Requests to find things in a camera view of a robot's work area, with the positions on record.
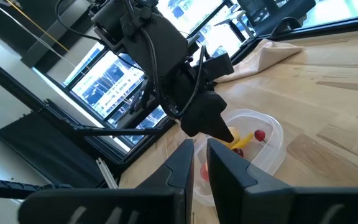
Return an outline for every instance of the wooden surface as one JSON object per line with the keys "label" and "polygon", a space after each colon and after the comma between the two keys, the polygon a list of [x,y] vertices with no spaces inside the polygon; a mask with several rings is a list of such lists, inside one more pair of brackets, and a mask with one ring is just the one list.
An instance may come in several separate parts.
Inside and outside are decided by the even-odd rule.
{"label": "wooden surface", "polygon": [[[290,43],[304,46],[252,77],[219,84],[228,107],[269,114],[283,126],[287,156],[275,177],[296,186],[358,186],[358,32]],[[187,136],[175,125],[122,175],[133,188]],[[193,200],[196,224],[219,223]]]}

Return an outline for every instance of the plastic container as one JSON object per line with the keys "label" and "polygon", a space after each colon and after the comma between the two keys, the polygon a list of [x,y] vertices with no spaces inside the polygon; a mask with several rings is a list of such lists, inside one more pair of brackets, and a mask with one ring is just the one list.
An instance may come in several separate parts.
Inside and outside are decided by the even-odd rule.
{"label": "plastic container", "polygon": [[[255,138],[243,148],[244,158],[251,161],[270,175],[274,175],[283,162],[286,150],[283,144],[283,128],[278,121],[269,115],[253,110],[237,109],[223,116],[227,126],[235,127],[241,139],[257,129],[266,132],[265,141],[259,142]],[[201,178],[200,169],[206,163],[207,135],[201,135],[195,143],[195,176],[193,196],[206,206],[215,206],[209,182]]]}

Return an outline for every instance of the cloth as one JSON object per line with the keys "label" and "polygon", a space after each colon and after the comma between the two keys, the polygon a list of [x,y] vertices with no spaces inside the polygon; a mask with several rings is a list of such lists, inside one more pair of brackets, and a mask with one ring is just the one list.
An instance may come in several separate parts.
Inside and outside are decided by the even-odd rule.
{"label": "cloth", "polygon": [[228,82],[255,75],[302,50],[303,47],[263,39],[242,62],[234,66],[232,74],[219,77],[215,82]]}

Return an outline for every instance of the red cherry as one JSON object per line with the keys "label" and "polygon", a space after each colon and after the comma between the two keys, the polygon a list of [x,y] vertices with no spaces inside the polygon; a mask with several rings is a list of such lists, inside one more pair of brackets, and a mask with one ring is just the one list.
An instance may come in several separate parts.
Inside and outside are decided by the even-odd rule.
{"label": "red cherry", "polygon": [[237,155],[241,156],[242,158],[244,158],[244,153],[241,149],[232,149],[233,152],[237,153]]}
{"label": "red cherry", "polygon": [[254,136],[258,141],[265,141],[266,133],[263,130],[258,129],[255,131]]}
{"label": "red cherry", "polygon": [[206,164],[201,166],[200,174],[203,180],[209,182],[208,166]]}

